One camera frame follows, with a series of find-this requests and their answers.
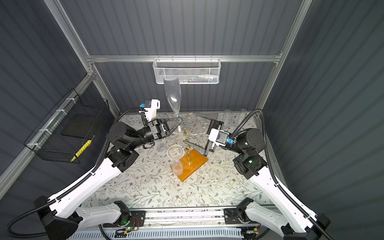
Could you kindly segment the clear flute glass front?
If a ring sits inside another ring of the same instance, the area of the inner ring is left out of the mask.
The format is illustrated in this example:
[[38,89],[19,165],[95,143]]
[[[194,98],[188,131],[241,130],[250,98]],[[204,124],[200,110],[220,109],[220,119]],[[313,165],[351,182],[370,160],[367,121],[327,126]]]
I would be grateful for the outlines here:
[[184,167],[181,159],[184,157],[184,153],[184,149],[180,145],[172,145],[167,150],[167,155],[172,161],[172,170],[177,176],[183,173]]

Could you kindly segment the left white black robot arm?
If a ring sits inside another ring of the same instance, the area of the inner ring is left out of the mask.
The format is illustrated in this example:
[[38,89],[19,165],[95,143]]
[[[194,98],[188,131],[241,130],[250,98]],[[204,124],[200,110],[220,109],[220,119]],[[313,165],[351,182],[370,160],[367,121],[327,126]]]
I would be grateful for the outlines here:
[[182,121],[182,118],[155,119],[140,130],[123,122],[114,123],[107,134],[107,140],[113,144],[107,155],[67,188],[47,198],[46,202],[53,201],[53,204],[38,211],[48,238],[66,240],[78,230],[103,224],[121,228],[136,226],[138,223],[122,201],[92,208],[81,204],[136,161],[139,157],[136,148],[170,136]]

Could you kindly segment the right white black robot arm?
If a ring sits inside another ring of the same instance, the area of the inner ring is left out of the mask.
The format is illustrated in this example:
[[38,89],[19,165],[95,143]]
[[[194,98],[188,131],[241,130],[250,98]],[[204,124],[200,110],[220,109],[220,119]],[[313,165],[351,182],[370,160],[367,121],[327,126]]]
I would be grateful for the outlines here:
[[326,231],[330,219],[308,208],[275,175],[262,110],[251,111],[231,133],[222,129],[223,124],[211,120],[205,147],[185,143],[203,156],[214,152],[216,147],[237,153],[233,163],[238,173],[256,185],[279,210],[275,213],[247,197],[237,205],[238,219],[242,223],[264,225],[285,240],[332,239]]

